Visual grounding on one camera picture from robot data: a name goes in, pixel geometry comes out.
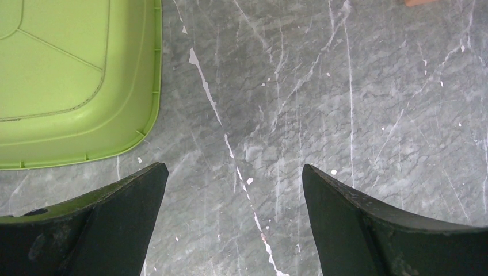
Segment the green plastic basin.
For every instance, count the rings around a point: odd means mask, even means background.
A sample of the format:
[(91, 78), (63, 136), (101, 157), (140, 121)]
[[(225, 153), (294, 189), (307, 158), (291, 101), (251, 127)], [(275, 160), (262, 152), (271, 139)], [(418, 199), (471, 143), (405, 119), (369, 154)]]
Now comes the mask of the green plastic basin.
[(161, 1), (1, 2), (1, 169), (110, 158), (161, 96)]

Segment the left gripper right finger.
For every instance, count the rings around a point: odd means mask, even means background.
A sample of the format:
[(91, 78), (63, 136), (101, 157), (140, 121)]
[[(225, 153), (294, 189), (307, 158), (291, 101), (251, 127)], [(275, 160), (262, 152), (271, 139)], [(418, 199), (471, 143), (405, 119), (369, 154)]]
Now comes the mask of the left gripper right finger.
[(487, 274), (485, 227), (396, 208), (310, 164), (302, 182), (325, 275)]

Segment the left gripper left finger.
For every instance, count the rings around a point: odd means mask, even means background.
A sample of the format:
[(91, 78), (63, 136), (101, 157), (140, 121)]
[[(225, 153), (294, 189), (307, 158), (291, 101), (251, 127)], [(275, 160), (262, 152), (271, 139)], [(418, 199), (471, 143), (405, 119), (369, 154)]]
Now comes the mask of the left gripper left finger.
[(153, 163), (79, 197), (1, 217), (2, 275), (139, 275), (169, 176)]

